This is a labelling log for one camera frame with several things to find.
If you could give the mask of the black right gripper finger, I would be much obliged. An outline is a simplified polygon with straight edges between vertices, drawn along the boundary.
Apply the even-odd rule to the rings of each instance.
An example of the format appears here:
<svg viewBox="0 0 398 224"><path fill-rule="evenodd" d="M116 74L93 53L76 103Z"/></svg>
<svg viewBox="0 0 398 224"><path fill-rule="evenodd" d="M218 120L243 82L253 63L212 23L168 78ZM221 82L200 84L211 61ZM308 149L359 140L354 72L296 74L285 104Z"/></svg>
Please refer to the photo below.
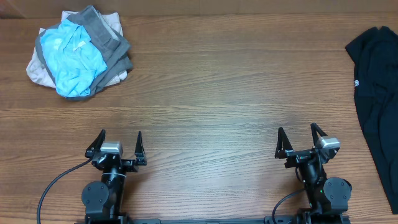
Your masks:
<svg viewBox="0 0 398 224"><path fill-rule="evenodd" d="M276 159L285 159L290 156L291 153L293 153L293 147L283 129L283 127L280 127L278 129L278 134L277 134L277 146L275 150L275 158Z"/></svg>
<svg viewBox="0 0 398 224"><path fill-rule="evenodd" d="M318 126L317 123L312 123L310 127L314 146L321 146L323 137L328 135Z"/></svg>

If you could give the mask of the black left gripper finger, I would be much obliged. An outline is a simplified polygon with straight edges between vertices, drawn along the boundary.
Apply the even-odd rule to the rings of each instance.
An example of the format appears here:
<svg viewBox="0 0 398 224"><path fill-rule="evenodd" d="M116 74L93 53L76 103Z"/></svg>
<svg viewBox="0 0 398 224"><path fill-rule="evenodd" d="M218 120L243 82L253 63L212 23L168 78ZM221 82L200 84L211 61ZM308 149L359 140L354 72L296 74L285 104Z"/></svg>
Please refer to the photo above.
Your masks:
<svg viewBox="0 0 398 224"><path fill-rule="evenodd" d="M102 129L97 138L86 149L85 157L92 158L96 152L99 152L105 138L106 131Z"/></svg>
<svg viewBox="0 0 398 224"><path fill-rule="evenodd" d="M136 157L136 165L137 166L146 166L147 158L144 150L144 146L142 143L142 133L139 131L137 136L136 148L134 151Z"/></svg>

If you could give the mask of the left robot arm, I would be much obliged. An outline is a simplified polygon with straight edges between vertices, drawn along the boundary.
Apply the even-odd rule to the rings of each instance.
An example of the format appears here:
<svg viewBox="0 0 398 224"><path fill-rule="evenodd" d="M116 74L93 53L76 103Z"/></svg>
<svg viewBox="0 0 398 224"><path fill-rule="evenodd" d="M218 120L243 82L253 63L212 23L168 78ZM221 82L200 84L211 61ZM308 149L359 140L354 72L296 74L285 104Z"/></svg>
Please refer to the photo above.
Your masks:
<svg viewBox="0 0 398 224"><path fill-rule="evenodd" d="M82 191L85 206L85 223L132 223L127 213L121 211L126 174L137 172L147 164L142 144L142 134L137 136L135 158L123 159L123 147L119 141L106 141L106 131L86 149L85 157L102 172L101 180L90 182Z"/></svg>

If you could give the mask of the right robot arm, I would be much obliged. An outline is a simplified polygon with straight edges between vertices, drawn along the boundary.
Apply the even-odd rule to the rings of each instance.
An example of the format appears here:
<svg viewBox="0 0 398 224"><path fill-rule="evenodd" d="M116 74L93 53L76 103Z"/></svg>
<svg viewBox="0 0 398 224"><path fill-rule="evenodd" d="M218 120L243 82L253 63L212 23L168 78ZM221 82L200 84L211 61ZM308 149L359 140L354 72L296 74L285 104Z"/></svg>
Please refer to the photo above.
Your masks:
<svg viewBox="0 0 398 224"><path fill-rule="evenodd" d="M349 217L343 213L348 210L352 185L339 177L328 178L323 168L340 150L340 141L327 135L316 123L310 127L313 146L302 151L294 150L284 129L278 129L275 158L284 159L285 168L295 169L296 178L303 188L277 202L272 210L272 222L279 222L276 211L283 202L305 192L309 207L299 209L296 215L287 219L288 223L349 223Z"/></svg>

